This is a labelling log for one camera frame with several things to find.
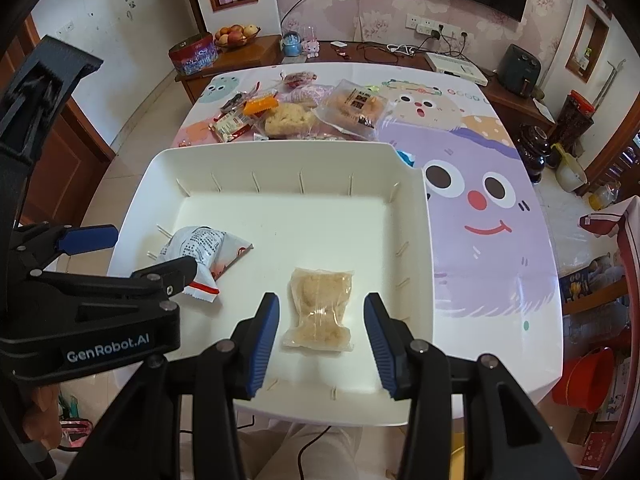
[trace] person's hand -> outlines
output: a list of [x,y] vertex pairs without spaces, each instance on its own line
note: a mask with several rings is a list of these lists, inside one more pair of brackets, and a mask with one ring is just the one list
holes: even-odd
[[31,440],[38,440],[47,449],[54,449],[62,440],[58,418],[59,384],[40,386],[31,392],[31,406],[22,419],[22,428]]

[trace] cartoon nose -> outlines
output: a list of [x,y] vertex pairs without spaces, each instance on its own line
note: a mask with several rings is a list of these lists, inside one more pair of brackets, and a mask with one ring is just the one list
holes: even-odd
[[469,200],[472,208],[478,209],[478,211],[486,209],[486,198],[479,191],[475,189],[469,191],[466,199]]

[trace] baseboard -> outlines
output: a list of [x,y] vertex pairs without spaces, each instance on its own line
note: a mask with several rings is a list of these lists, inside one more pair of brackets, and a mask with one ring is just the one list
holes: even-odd
[[175,70],[171,70],[161,82],[158,83],[151,93],[145,97],[145,100],[140,103],[140,106],[136,108],[136,111],[132,113],[131,117],[127,119],[127,122],[124,123],[124,126],[120,129],[116,138],[113,139],[113,142],[110,144],[111,149],[118,153],[124,141],[127,140],[129,134],[133,131],[133,128],[140,122],[140,119],[144,114],[147,113],[151,105],[156,102],[156,99],[160,97],[160,94],[164,92],[168,86],[174,81],[175,78]]

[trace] trash can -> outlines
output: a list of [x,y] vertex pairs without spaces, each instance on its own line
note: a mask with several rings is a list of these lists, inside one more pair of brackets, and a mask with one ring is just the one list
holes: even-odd
[[551,143],[558,142],[565,150],[572,152],[575,141],[593,124],[591,116],[594,112],[593,105],[578,92],[572,90],[566,97],[556,121]]

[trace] cartoon eye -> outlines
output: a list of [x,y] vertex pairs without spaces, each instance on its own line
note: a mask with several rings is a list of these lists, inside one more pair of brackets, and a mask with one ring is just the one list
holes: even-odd
[[425,165],[427,186],[447,198],[460,196],[465,190],[465,179],[453,164],[444,160],[432,160]]
[[516,203],[516,192],[507,178],[489,171],[482,177],[482,186],[493,203],[508,209]]

